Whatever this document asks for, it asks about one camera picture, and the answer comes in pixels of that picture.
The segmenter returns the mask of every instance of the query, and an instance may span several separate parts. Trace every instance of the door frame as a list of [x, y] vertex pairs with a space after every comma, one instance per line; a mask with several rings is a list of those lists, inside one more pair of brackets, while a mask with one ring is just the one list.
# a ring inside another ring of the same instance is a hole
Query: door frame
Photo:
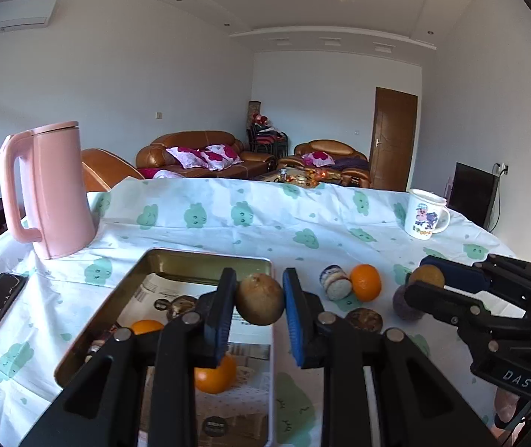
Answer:
[[416, 121], [414, 122], [414, 130], [413, 130], [413, 145], [412, 149], [410, 150], [410, 167], [408, 169], [408, 178], [406, 180], [406, 191], [410, 189], [410, 183], [413, 179], [413, 172], [414, 172], [414, 162], [416, 161], [416, 153], [419, 148], [419, 128], [420, 128], [420, 116], [421, 116], [421, 108], [422, 108], [422, 89], [420, 89], [418, 94], [412, 94], [411, 92], [405, 92], [405, 91], [398, 91], [396, 89], [390, 89], [390, 88], [383, 88], [381, 86], [375, 86], [375, 105], [373, 106], [373, 125], [371, 130], [371, 150], [369, 151], [369, 169], [371, 172], [371, 188], [373, 188], [373, 183], [375, 182], [375, 173], [373, 169], [373, 155], [375, 153], [375, 149], [377, 148], [375, 146], [375, 140], [377, 139], [375, 134], [377, 132], [377, 92], [378, 89], [385, 89], [386, 91], [394, 91], [394, 92], [400, 92], [402, 94], [409, 94], [411, 96], [416, 96], [417, 98], [417, 106], [416, 106]]

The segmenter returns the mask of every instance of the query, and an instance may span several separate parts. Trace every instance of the wooden door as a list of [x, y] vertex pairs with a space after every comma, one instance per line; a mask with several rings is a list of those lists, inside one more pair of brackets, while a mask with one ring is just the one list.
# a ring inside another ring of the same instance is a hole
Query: wooden door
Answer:
[[417, 96], [376, 88], [371, 188], [405, 191], [413, 155]]

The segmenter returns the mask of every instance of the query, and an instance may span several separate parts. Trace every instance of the white wall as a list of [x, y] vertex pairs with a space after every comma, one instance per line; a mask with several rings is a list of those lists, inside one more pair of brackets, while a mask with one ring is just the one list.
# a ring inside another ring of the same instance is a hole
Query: white wall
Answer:
[[424, 68], [413, 186], [442, 193], [456, 161], [504, 161], [495, 231], [531, 260], [531, 11], [523, 0], [473, 0]]
[[83, 148], [129, 162], [169, 132], [243, 139], [252, 66], [250, 50], [159, 1], [58, 0], [47, 28], [0, 34], [0, 146], [67, 120], [80, 122]]
[[252, 98], [288, 134], [290, 152], [312, 139], [336, 139], [369, 156], [375, 87], [421, 96], [421, 86], [417, 65], [341, 52], [263, 52], [255, 54]]

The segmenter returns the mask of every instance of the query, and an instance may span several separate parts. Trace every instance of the air conditioner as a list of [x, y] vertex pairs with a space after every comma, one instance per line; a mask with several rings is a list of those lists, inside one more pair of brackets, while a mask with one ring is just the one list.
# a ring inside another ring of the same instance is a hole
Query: air conditioner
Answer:
[[41, 28], [48, 25], [56, 0], [11, 0], [0, 2], [0, 32]]

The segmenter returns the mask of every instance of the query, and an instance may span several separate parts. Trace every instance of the pitcher handle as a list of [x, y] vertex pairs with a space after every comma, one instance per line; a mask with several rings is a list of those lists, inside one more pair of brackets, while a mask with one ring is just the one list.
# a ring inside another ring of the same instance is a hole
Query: pitcher handle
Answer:
[[443, 213], [445, 213], [448, 218], [447, 220], [445, 221], [445, 223], [441, 226], [441, 227], [436, 227], [435, 230], [433, 231], [434, 234], [437, 234], [439, 232], [443, 232], [446, 228], [448, 228], [448, 225], [449, 225], [449, 219], [451, 218], [450, 215], [449, 215], [449, 210], [447, 209], [447, 207], [443, 207], [443, 209], [441, 210]]
[[42, 233], [37, 228], [24, 228], [21, 224], [17, 193], [15, 191], [15, 160], [19, 158], [23, 151], [20, 149], [20, 142], [23, 139], [31, 139], [30, 131], [7, 136], [0, 150], [0, 184], [1, 198], [7, 229], [18, 242], [40, 242]]

